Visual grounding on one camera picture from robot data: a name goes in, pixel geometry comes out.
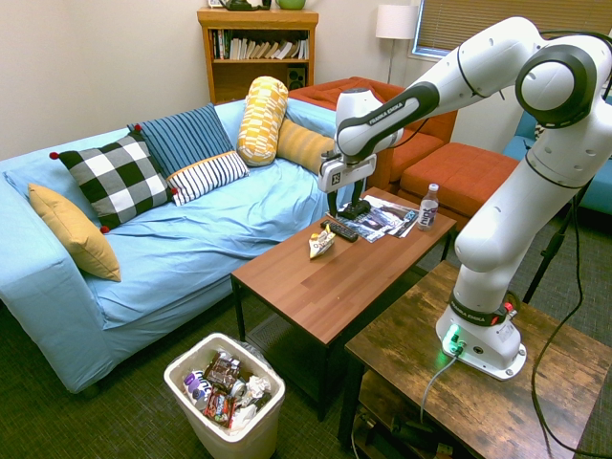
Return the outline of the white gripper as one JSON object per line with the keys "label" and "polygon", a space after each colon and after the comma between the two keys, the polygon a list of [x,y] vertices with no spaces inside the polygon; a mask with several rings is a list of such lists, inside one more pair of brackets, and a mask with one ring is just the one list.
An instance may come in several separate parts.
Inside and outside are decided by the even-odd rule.
{"label": "white gripper", "polygon": [[321,191],[327,193],[326,197],[329,214],[333,218],[335,218],[338,213],[337,190],[344,186],[354,184],[351,204],[357,205],[363,191],[364,179],[374,173],[376,163],[376,154],[371,154],[362,160],[339,154],[321,164],[317,184]]}

